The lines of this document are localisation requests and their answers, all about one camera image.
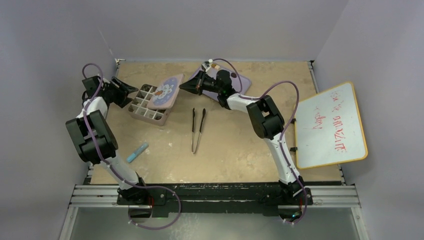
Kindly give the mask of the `silver metal box lid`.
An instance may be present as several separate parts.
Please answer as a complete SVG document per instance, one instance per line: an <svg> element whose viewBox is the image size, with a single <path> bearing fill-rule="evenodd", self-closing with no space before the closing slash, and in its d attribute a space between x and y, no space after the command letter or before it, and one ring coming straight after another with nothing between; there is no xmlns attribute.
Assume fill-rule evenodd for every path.
<svg viewBox="0 0 424 240"><path fill-rule="evenodd" d="M146 107L151 110L170 109L176 101L180 90L179 86L184 78L185 75L181 73L162 81L152 93L152 97Z"/></svg>

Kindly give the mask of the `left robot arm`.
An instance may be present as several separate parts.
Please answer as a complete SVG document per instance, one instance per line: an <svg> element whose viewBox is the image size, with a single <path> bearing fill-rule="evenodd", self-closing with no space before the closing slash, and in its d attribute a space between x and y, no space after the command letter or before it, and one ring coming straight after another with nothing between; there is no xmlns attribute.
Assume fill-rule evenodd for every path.
<svg viewBox="0 0 424 240"><path fill-rule="evenodd" d="M100 165L118 183L118 204L142 205L150 198L144 180L118 153L118 142L106 117L111 104L120 108L129 104L129 94L138 89L118 78L101 82L96 75L82 80L85 91L81 113L67 121L65 127L83 162Z"/></svg>

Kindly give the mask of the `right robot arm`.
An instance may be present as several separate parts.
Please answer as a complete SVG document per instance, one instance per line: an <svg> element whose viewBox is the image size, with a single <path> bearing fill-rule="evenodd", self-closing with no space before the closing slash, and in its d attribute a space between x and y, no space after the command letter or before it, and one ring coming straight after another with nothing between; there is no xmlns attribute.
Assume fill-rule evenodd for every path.
<svg viewBox="0 0 424 240"><path fill-rule="evenodd" d="M200 70L179 88L196 95L216 93L221 107L248 114L255 134L264 140L273 157L280 185L277 196L288 204L304 208L313 203L311 191L305 186L289 153L285 136L288 125L271 96L264 93L260 97L252 97L238 93L233 87L230 72L223 69L218 70L215 77Z"/></svg>

